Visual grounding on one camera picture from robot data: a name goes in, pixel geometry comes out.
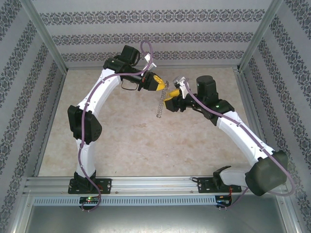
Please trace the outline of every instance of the aluminum frame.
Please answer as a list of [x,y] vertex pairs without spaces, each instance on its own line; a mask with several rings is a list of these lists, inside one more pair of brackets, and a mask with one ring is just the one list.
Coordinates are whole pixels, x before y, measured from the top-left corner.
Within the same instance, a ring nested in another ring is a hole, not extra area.
[[41,16],[39,15],[38,11],[36,10],[32,0],[21,0],[20,3],[22,4],[23,8],[25,9],[26,13],[28,14],[29,18],[35,25],[38,33],[40,34],[42,40],[46,44],[51,53],[53,59],[56,61],[59,69],[61,69],[62,73],[68,70],[66,63],[60,54],[57,46],[55,45],[47,27],[44,25]]
[[[275,9],[277,10],[279,8],[279,2],[278,0],[275,1],[274,4]],[[241,94],[241,99],[243,102],[243,106],[245,108],[245,113],[248,119],[249,128],[255,132],[259,138],[264,140],[264,136],[260,127],[259,119],[256,114],[254,103],[251,100],[250,92],[247,88],[246,80],[244,77],[244,74],[241,70],[239,70],[237,67],[233,68],[234,75],[236,77],[236,81],[238,84],[239,92]],[[283,221],[286,227],[287,232],[297,232],[301,233],[301,227],[299,225],[299,221],[297,219],[296,212],[293,207],[293,203],[290,197],[276,197],[278,206],[280,208]]]
[[251,42],[249,43],[249,46],[247,47],[241,61],[239,64],[240,71],[244,70],[247,66],[247,63],[251,59],[255,49],[257,48],[259,42],[261,41],[263,35],[269,28],[269,25],[276,15],[278,9],[280,8],[281,4],[283,3],[283,0],[272,0],[270,3],[270,6],[267,9],[267,12],[264,14],[262,21],[260,22],[260,25],[258,26]]
[[[199,193],[193,176],[176,177],[109,177],[112,179],[111,194],[102,197],[206,197],[221,196],[228,193]],[[85,197],[85,195],[68,194],[71,177],[29,177],[27,178],[22,198],[17,209],[11,233],[23,233],[31,216],[31,210],[36,197]],[[287,187],[281,185],[276,192],[287,192]],[[288,233],[300,233],[301,229],[294,213],[289,197],[277,197],[279,209]]]

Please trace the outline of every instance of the ventilated metal strip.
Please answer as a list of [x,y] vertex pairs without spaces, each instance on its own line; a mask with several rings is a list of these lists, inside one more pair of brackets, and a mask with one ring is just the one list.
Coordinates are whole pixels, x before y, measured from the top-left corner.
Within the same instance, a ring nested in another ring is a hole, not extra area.
[[[78,206],[79,197],[35,197],[34,206]],[[103,197],[102,206],[215,205],[215,196]]]

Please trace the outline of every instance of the black joint housing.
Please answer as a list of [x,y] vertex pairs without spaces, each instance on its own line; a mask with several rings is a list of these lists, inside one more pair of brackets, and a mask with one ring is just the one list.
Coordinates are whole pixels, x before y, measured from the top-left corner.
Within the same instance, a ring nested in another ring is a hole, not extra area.
[[115,73],[122,73],[124,69],[127,67],[127,64],[124,61],[120,61],[116,58],[110,57],[108,58],[105,63],[103,68],[104,69],[111,69],[114,70]]
[[[234,107],[232,107],[232,105],[226,100],[218,100],[217,102],[215,102],[213,104],[207,105],[207,107],[209,109],[211,109],[217,113],[221,113],[221,114],[227,113],[229,111],[234,112]],[[202,113],[206,119],[210,120],[213,123],[213,125],[216,126],[217,120],[218,120],[217,115],[210,113],[203,108],[202,108]]]
[[140,59],[140,52],[134,47],[125,45],[121,55],[117,55],[115,58],[130,66],[134,66]]
[[[282,150],[273,153],[272,156],[287,170],[288,157]],[[286,180],[284,172],[269,157],[260,159],[245,174],[248,188],[257,196],[262,196]]]
[[179,110],[179,107],[177,105],[177,97],[173,97],[170,100],[165,101],[165,107],[171,112],[177,112]]
[[[75,139],[82,139],[82,113],[79,106],[71,105],[68,108],[70,130]],[[84,120],[85,143],[95,142],[102,133],[102,126],[91,111],[86,112]]]
[[203,101],[205,105],[217,102],[218,92],[216,89],[216,82],[210,75],[200,76],[196,79],[198,98]]
[[231,166],[224,166],[213,172],[213,183],[218,190],[225,185],[224,182],[222,181],[222,178],[220,177],[220,173],[229,167]]

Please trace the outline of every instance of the wire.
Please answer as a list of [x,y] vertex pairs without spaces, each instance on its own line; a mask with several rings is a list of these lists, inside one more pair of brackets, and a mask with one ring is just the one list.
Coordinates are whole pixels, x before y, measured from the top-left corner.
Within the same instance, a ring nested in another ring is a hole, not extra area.
[[[84,109],[83,109],[83,112],[82,112],[82,137],[81,137],[81,144],[80,144],[80,148],[79,148],[79,152],[78,152],[78,162],[79,162],[79,166],[84,174],[84,176],[86,177],[86,179],[97,189],[98,191],[98,194],[99,194],[99,200],[97,202],[97,204],[90,210],[87,210],[88,212],[91,212],[91,211],[94,211],[99,205],[100,203],[102,202],[102,196],[101,196],[101,191],[99,189],[99,187],[90,179],[90,177],[87,175],[86,171],[84,170],[83,168],[83,165],[82,165],[82,162],[81,162],[81,152],[82,152],[82,148],[84,146],[84,142],[85,142],[85,125],[84,125],[84,120],[85,120],[85,116],[86,116],[86,109],[87,107],[89,106],[89,103],[91,101],[91,98],[92,96],[94,95],[96,89],[101,85],[103,84],[106,80],[112,78],[112,77],[115,77],[115,76],[127,76],[127,75],[140,75],[140,74],[143,74],[144,72],[146,72],[148,70],[148,68],[150,67],[150,65],[152,64],[153,62],[153,49],[152,49],[152,45],[149,41],[147,40],[143,40],[141,43],[140,43],[140,47],[142,48],[142,45],[144,43],[147,43],[149,45],[149,49],[150,49],[150,61],[148,63],[148,65],[146,66],[145,69],[143,69],[142,71],[138,72],[138,73],[121,73],[121,74],[111,74],[111,75],[108,75],[107,77],[103,78],[100,82],[98,82],[98,84],[94,87],[94,89],[91,91],[91,93],[89,94],[87,100],[86,100],[86,103],[84,105]],[[82,211],[85,211],[85,209],[83,208],[84,204],[86,202],[83,202],[82,205],[81,205],[81,209]]]
[[192,177],[192,179],[191,179],[193,182],[196,182],[196,183],[198,183],[198,178],[196,178],[196,177]]
[[143,57],[144,56],[146,56],[146,52],[144,51],[144,49],[142,48],[142,46],[143,46],[143,43],[140,43],[140,51],[141,51],[141,53],[142,53],[142,55],[143,55]]
[[257,146],[284,172],[284,174],[288,177],[288,179],[290,180],[290,183],[291,183],[291,186],[292,186],[292,189],[290,192],[288,193],[276,193],[276,192],[268,192],[270,194],[274,194],[276,196],[281,196],[281,197],[287,197],[287,196],[290,196],[291,194],[293,194],[295,192],[295,189],[296,189],[296,185],[295,185],[295,182],[294,180],[292,179],[292,176],[290,175],[290,173],[272,156],[269,154],[269,152],[263,147],[263,145],[257,141],[257,139],[247,130],[246,127],[244,127],[242,124],[240,124],[239,122],[237,122],[236,120],[226,116],[226,115],[223,115],[221,113],[217,113],[213,110],[211,110],[210,108],[206,107],[202,102],[199,101],[199,99],[197,99],[197,97],[190,91],[190,88],[189,88],[189,84],[188,84],[188,79],[185,80],[185,87],[186,87],[186,90],[189,92],[190,96],[202,107],[204,108],[206,111],[212,113],[212,114],[215,114],[219,117],[223,117],[225,119],[228,119],[230,120],[231,122],[235,123],[237,126],[240,126],[246,133],[247,135],[257,144]]
[[219,203],[217,203],[217,205],[220,205],[220,206],[224,207],[226,210],[227,210],[227,209],[230,209],[230,208],[232,208],[232,206],[236,205],[238,202],[241,201],[242,197],[245,195],[245,193],[247,192],[247,190],[248,190],[248,188],[245,188],[244,191],[242,192],[242,194],[239,195],[239,197],[238,197],[231,205],[229,205],[229,206],[224,206],[224,205],[219,204]]
[[123,79],[122,79],[121,88],[124,89],[124,90],[127,90],[127,91],[136,91],[137,88],[138,88],[138,84],[136,84],[136,88],[135,89],[128,89],[128,88],[123,87]]
[[99,185],[97,185],[101,190],[103,190],[103,187],[99,184]]
[[229,201],[232,201],[232,188],[231,188],[231,186],[229,187],[229,195],[228,196],[230,196]]
[[202,114],[203,114],[202,111],[200,111],[200,110],[198,110],[198,109],[195,109],[194,107],[192,107],[192,109],[193,109],[194,111],[196,111],[196,112],[199,112],[199,113],[202,113]]

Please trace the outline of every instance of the metal chain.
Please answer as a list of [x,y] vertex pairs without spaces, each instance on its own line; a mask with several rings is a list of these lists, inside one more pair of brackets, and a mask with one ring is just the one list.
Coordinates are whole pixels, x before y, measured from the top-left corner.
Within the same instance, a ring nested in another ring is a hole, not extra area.
[[165,88],[162,90],[161,99],[159,102],[159,106],[157,108],[157,115],[156,115],[157,118],[161,118],[164,100],[166,99],[166,95],[167,95],[167,92],[169,90],[169,85],[170,85],[170,83],[168,81],[166,81],[165,82]]

